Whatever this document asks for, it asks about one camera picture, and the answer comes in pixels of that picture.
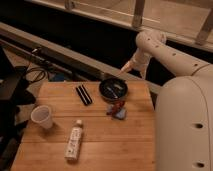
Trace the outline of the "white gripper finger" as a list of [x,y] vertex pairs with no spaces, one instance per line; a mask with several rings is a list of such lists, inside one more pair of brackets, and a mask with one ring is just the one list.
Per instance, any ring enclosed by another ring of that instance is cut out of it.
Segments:
[[142,76],[143,79],[146,79],[146,70],[142,70],[140,72],[140,74],[141,74],[141,76]]
[[133,68],[133,65],[130,61],[128,61],[122,68],[121,68],[121,72],[124,73],[124,72],[129,72],[131,71]]

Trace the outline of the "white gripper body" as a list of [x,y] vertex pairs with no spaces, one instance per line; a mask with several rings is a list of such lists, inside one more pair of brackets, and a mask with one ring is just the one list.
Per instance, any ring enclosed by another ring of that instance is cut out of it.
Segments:
[[150,62],[150,55],[137,49],[131,58],[131,62],[135,70],[145,72]]

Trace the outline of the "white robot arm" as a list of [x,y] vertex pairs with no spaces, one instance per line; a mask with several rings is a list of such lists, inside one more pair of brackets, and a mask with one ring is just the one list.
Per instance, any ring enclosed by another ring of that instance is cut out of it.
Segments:
[[156,171],[213,171],[213,64],[168,46],[159,31],[135,42],[124,72],[142,72],[155,58],[175,75],[156,100]]

